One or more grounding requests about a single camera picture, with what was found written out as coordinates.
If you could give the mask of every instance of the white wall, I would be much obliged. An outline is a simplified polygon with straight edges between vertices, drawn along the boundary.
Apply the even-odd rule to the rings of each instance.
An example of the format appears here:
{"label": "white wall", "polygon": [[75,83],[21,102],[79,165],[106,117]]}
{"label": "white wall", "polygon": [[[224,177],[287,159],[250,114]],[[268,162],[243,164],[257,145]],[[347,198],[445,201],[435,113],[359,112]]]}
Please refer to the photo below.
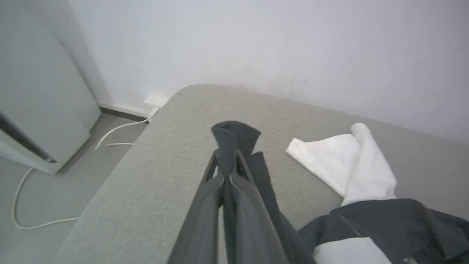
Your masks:
{"label": "white wall", "polygon": [[101,104],[232,85],[469,143],[469,1],[69,1]]}

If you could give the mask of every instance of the white napkin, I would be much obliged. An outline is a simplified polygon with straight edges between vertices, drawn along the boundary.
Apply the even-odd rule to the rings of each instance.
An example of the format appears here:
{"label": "white napkin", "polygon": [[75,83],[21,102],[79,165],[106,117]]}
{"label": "white napkin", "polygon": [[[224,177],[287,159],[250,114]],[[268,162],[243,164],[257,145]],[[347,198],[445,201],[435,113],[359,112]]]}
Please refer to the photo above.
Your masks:
{"label": "white napkin", "polygon": [[344,198],[359,201],[395,199],[396,178],[370,130],[362,123],[325,140],[293,139],[287,153]]}

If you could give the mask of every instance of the dark floor trim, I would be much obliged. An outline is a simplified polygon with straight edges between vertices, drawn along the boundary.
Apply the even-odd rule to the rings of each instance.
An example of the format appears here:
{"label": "dark floor trim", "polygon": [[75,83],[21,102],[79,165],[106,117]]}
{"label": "dark floor trim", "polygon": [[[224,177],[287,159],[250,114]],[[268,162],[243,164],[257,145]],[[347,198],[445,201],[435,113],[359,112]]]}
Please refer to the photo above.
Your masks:
{"label": "dark floor trim", "polygon": [[121,118],[125,118],[125,119],[130,119],[130,120],[137,121],[137,122],[138,121],[143,121],[143,120],[146,119],[145,117],[142,117],[142,116],[135,116],[135,115],[119,112],[119,111],[116,111],[116,110],[112,110],[112,109],[109,109],[109,108],[100,107],[100,109],[101,109],[101,112],[103,114],[117,116],[117,117],[121,117]]}

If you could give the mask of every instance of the gray fabric upholstery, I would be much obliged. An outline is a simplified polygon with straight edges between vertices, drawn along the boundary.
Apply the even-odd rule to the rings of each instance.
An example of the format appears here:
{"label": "gray fabric upholstery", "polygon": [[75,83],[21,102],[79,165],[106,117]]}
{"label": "gray fabric upholstery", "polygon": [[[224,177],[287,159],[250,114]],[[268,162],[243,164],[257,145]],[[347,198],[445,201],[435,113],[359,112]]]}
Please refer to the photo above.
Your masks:
{"label": "gray fabric upholstery", "polygon": [[280,209],[296,228],[341,199],[285,153],[289,142],[348,133],[355,122],[373,133],[398,179],[399,198],[469,218],[468,146],[245,90],[196,85],[156,114],[80,216],[56,263],[165,263],[216,148],[210,128],[226,120],[262,131],[256,149],[265,153]]}

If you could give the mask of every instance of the baseboard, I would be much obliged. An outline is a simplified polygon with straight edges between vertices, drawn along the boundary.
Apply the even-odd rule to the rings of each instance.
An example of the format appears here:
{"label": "baseboard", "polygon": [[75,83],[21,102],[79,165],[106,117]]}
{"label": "baseboard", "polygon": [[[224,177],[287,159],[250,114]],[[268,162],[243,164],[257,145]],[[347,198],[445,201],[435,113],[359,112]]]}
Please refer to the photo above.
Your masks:
{"label": "baseboard", "polygon": [[99,109],[101,109],[101,112],[103,114],[107,114],[107,115],[111,115],[111,116],[117,116],[117,117],[120,117],[120,118],[125,118],[125,119],[136,121],[136,122],[140,122],[140,121],[143,121],[143,120],[146,119],[145,117],[142,117],[142,116],[136,116],[136,115],[132,115],[132,114],[128,114],[128,113],[123,113],[123,112],[119,112],[119,111],[112,110],[112,109],[109,109],[109,108],[100,107]]}
{"label": "baseboard", "polygon": [[131,106],[116,106],[116,105],[110,105],[110,104],[105,104],[105,103],[98,103],[98,106],[100,108],[106,108],[109,110],[114,110],[117,112],[126,113],[126,114],[133,115],[133,116],[148,117],[148,114],[145,113],[145,110],[143,108],[136,108],[136,107],[131,107]]}

